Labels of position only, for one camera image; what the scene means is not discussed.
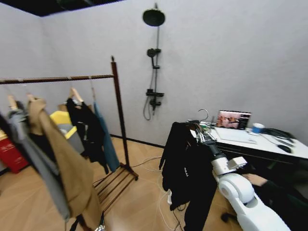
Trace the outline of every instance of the red box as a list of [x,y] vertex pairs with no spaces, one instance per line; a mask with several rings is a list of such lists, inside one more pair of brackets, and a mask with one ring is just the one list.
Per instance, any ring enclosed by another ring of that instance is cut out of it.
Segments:
[[8,138],[0,140],[0,159],[13,173],[18,173],[28,165],[28,162]]

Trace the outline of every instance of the gray shirt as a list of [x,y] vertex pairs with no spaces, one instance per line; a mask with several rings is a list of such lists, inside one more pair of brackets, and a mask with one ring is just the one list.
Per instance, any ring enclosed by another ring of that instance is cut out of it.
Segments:
[[9,118],[14,141],[21,144],[27,151],[39,174],[45,181],[59,213],[65,221],[68,221],[70,210],[62,186],[57,180],[60,176],[57,165],[30,139],[24,111],[19,109],[12,110],[9,113]]

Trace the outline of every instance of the chair wheel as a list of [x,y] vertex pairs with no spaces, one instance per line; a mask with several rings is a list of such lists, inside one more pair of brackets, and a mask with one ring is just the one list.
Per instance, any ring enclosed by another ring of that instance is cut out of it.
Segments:
[[229,220],[229,215],[228,213],[223,213],[221,214],[220,218],[222,219],[223,222],[227,223]]

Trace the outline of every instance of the gray wall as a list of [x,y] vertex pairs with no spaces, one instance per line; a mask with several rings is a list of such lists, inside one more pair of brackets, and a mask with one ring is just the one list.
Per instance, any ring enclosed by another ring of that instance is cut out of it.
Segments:
[[[165,97],[152,121],[142,110],[151,78],[146,50],[155,46],[156,30],[141,19],[152,0],[42,18],[48,76],[108,74],[114,55],[127,135],[133,139],[164,145],[173,121],[202,118],[197,110],[207,108],[210,117],[219,109],[250,111],[251,122],[289,131],[308,144],[306,0],[157,2],[166,14],[158,80]],[[91,102],[88,81],[74,87]],[[47,95],[53,110],[68,88],[54,84],[37,94]],[[120,135],[112,81],[96,80],[95,88],[110,132]]]
[[[52,77],[60,74],[54,50],[49,46],[45,28],[39,18],[0,3],[0,79]],[[0,112],[6,115],[7,94],[26,103],[26,92],[47,100],[47,110],[53,112],[68,96],[69,85],[21,84],[0,86]]]

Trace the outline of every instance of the laptop screen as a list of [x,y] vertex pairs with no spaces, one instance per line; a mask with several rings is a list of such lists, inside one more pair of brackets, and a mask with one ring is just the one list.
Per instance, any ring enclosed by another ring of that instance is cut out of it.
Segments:
[[216,127],[245,130],[250,112],[219,111]]

